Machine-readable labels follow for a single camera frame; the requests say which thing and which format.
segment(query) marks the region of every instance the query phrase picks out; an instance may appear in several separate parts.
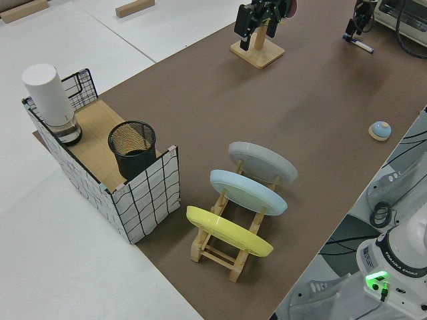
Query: black mesh pen holder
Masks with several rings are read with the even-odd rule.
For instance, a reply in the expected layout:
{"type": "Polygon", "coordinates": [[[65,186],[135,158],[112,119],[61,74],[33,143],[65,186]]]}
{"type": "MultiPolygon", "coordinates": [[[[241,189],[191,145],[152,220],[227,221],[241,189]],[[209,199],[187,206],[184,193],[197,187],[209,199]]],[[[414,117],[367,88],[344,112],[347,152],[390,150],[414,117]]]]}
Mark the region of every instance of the black mesh pen holder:
{"type": "Polygon", "coordinates": [[[108,145],[127,180],[155,162],[155,132],[147,123],[126,121],[116,125],[108,136],[108,145]]]}

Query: wooden panel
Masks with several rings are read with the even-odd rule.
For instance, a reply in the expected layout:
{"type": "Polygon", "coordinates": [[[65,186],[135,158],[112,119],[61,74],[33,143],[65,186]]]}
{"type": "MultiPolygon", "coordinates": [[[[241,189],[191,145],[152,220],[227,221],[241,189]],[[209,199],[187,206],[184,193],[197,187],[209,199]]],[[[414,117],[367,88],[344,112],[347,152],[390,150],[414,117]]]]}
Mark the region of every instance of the wooden panel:
{"type": "Polygon", "coordinates": [[[47,0],[34,0],[24,5],[20,5],[19,7],[4,11],[0,13],[0,17],[4,22],[10,23],[48,7],[49,5],[47,4],[47,0]]]}
{"type": "Polygon", "coordinates": [[[154,0],[137,0],[127,5],[122,5],[121,7],[115,8],[115,14],[119,18],[126,17],[132,13],[147,9],[154,6],[154,0]]]}
{"type": "Polygon", "coordinates": [[[110,191],[114,191],[125,182],[125,178],[120,175],[107,141],[110,131],[124,120],[102,100],[79,109],[75,116],[83,130],[83,137],[69,150],[110,191]]]}

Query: appliance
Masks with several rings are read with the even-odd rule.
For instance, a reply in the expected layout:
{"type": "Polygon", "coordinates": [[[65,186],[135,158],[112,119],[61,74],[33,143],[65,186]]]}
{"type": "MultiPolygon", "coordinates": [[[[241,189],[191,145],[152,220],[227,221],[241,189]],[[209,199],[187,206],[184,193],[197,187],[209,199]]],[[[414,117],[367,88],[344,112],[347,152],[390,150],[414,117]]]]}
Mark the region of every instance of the appliance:
{"type": "MultiPolygon", "coordinates": [[[[403,0],[379,0],[374,10],[377,22],[395,30],[403,0]]],[[[400,33],[427,47],[427,0],[408,0],[400,18],[400,33]]]]}
{"type": "Polygon", "coordinates": [[[411,319],[427,319],[427,204],[377,239],[362,242],[356,259],[367,294],[411,319]]]}

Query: grid pattern box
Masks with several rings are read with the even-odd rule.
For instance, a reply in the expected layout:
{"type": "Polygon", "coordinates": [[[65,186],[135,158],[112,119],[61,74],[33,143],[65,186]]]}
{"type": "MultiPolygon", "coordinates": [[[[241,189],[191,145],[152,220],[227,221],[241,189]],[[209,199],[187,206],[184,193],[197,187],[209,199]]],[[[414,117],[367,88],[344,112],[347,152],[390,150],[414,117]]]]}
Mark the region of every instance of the grid pattern box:
{"type": "MultiPolygon", "coordinates": [[[[88,69],[62,80],[71,106],[76,110],[98,98],[88,69]]],[[[31,97],[22,101],[46,147],[70,182],[130,244],[150,234],[180,206],[177,146],[170,147],[156,162],[113,192],[56,138],[46,126],[31,97]]]]}

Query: storage box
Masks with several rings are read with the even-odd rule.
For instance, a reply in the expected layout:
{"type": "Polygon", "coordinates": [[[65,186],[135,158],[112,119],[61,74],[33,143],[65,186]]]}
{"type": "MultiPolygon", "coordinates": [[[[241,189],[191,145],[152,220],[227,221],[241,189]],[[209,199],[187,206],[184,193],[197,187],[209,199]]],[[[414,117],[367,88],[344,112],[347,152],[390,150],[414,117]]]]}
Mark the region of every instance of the storage box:
{"type": "Polygon", "coordinates": [[[76,146],[66,147],[53,136],[30,97],[22,102],[69,180],[126,241],[134,244],[180,206],[178,148],[174,145],[165,153],[157,154],[153,165],[131,181],[125,181],[118,174],[115,161],[111,162],[114,156],[108,149],[107,137],[103,139],[123,119],[98,99],[88,69],[62,82],[83,130],[83,138],[76,146]],[[98,125],[108,122],[108,127],[91,132],[90,114],[97,116],[98,125]]]}

